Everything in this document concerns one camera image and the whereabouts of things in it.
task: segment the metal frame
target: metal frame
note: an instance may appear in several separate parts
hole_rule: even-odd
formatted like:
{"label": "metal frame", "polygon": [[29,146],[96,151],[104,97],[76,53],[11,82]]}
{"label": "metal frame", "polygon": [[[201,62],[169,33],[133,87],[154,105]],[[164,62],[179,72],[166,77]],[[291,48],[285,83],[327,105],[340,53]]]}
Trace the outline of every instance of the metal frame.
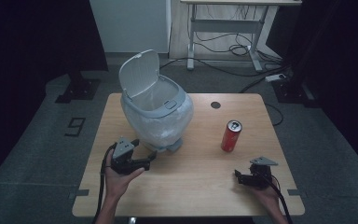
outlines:
{"label": "metal frame", "polygon": [[190,43],[187,50],[187,70],[194,69],[194,33],[246,33],[254,34],[255,38],[252,46],[248,46],[249,55],[252,59],[256,71],[262,71],[258,56],[255,54],[258,39],[269,11],[269,6],[262,6],[263,12],[260,20],[230,21],[230,20],[198,20],[196,18],[196,4],[192,4],[191,23],[190,23]]}

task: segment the human hand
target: human hand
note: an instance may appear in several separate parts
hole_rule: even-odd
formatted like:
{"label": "human hand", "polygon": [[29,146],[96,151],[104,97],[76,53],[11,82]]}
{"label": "human hand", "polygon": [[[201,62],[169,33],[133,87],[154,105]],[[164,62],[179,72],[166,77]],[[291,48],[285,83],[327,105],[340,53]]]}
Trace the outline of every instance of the human hand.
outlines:
{"label": "human hand", "polygon": [[120,199],[121,196],[126,192],[130,182],[141,175],[145,168],[139,168],[129,175],[119,175],[116,173],[111,166],[111,158],[113,155],[113,149],[109,151],[106,159],[105,167],[105,187],[106,187],[106,198]]}
{"label": "human hand", "polygon": [[[272,180],[272,184],[276,187],[277,182],[275,179]],[[267,210],[268,215],[272,221],[276,224],[288,223],[286,218],[283,216],[279,207],[279,196],[278,193],[271,186],[266,189],[258,189],[255,187],[249,187],[249,190],[254,194],[258,201]]]}
{"label": "human hand", "polygon": [[[275,179],[273,179],[272,183],[276,187],[277,183]],[[279,196],[271,186],[268,186],[268,188],[266,189],[250,187],[249,190],[254,194],[257,200],[260,201],[261,204],[263,204],[264,207],[279,207]]]}

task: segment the black curtain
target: black curtain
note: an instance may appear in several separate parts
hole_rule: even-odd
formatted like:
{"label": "black curtain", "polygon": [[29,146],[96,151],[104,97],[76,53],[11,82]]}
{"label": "black curtain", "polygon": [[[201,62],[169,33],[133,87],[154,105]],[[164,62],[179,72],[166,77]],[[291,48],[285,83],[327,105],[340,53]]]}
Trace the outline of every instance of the black curtain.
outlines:
{"label": "black curtain", "polygon": [[358,0],[304,0],[286,62],[358,154]]}
{"label": "black curtain", "polygon": [[55,77],[107,71],[88,0],[0,0],[0,164]]}

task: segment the desk leg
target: desk leg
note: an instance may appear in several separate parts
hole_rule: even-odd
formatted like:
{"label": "desk leg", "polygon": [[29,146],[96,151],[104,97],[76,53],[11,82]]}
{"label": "desk leg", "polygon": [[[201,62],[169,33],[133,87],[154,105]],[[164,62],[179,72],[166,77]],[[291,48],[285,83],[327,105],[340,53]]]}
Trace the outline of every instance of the desk leg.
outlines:
{"label": "desk leg", "polygon": [[255,48],[257,47],[258,39],[260,38],[261,31],[263,30],[264,22],[267,16],[267,12],[269,11],[269,6],[264,6],[263,13],[261,15],[260,20],[257,24],[257,30],[255,31],[255,39],[252,42],[252,46],[249,49],[249,55],[251,56],[252,62],[254,64],[255,70],[257,72],[261,72],[263,68],[260,65],[260,61],[258,61],[258,56],[255,53]]}
{"label": "desk leg", "polygon": [[190,44],[187,49],[187,70],[194,69],[194,26],[193,22],[196,20],[196,5],[192,5],[191,19],[190,19]]}

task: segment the gray carpet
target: gray carpet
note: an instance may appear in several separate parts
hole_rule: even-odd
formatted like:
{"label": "gray carpet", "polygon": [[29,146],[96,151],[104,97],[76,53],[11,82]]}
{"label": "gray carpet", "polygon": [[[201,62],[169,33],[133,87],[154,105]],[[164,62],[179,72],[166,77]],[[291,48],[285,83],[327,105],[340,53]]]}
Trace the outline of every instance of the gray carpet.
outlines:
{"label": "gray carpet", "polygon": [[[47,97],[18,144],[0,167],[0,223],[91,223],[92,217],[72,215],[80,184],[107,97],[121,92],[118,65],[109,72],[84,72],[101,84],[92,101],[55,104],[69,83],[67,76],[47,85]],[[221,66],[236,74],[252,74],[245,63]],[[187,92],[239,92],[260,77],[239,77],[208,66],[187,71],[180,63],[161,69]],[[358,223],[358,157],[320,108],[279,104],[265,81],[247,92],[259,93],[279,108],[283,122],[275,126],[283,152],[302,195],[306,214],[295,223]],[[281,115],[267,107],[271,122]],[[85,118],[78,137],[66,136],[72,118]],[[255,223],[271,223],[255,217]],[[120,218],[117,223],[124,223]]]}

